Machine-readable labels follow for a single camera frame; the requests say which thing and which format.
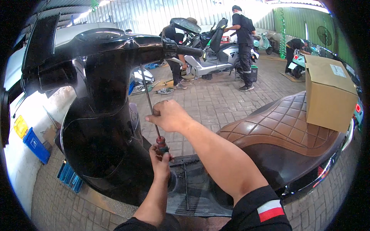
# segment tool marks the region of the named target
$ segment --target teal scooter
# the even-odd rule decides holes
[[[310,51],[311,55],[320,56],[317,48],[310,47]],[[288,68],[292,70],[291,73],[296,79],[301,78],[306,72],[305,56],[298,52],[298,54],[294,55],[293,61]]]
[[[266,37],[267,33],[261,33],[257,35],[253,35],[253,46],[254,50],[258,51],[266,51],[268,55],[272,54],[272,46],[270,44],[270,41]]]

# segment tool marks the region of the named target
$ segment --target hand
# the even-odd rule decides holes
[[[166,132],[181,133],[193,121],[182,106],[173,99],[156,103],[153,110],[155,115],[148,115],[145,120],[160,126]]]
[[[159,181],[168,181],[170,176],[168,165],[170,154],[166,152],[162,156],[159,151],[158,144],[155,144],[149,148],[149,155],[152,160],[154,179]]]

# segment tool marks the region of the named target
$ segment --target screwdriver handle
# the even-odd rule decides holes
[[[158,144],[158,148],[159,148],[159,151],[164,154],[166,152],[169,152],[169,148],[166,144],[166,139],[161,136],[161,137],[158,137],[157,140],[156,140],[157,144]]]

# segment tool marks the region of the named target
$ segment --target logo on scooter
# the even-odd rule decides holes
[[[237,55],[239,54],[239,52],[238,52],[238,51],[237,51],[237,52],[231,52],[231,53],[230,53],[230,55],[231,55],[231,57],[232,57],[232,58],[234,58],[235,53],[236,53]]]

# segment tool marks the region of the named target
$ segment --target screwdriver shaft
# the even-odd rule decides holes
[[[147,87],[147,82],[145,81],[144,68],[142,67],[142,64],[140,64],[140,70],[141,70],[142,81],[144,83],[145,92],[147,93],[147,98],[148,98],[148,103],[149,103],[150,111],[152,112],[152,115],[154,115],[152,103],[150,102],[150,97],[149,97],[149,91],[148,91],[148,87]],[[159,130],[158,130],[158,126],[157,125],[155,126],[155,129],[157,130],[158,137],[160,138],[161,135],[159,134]]]

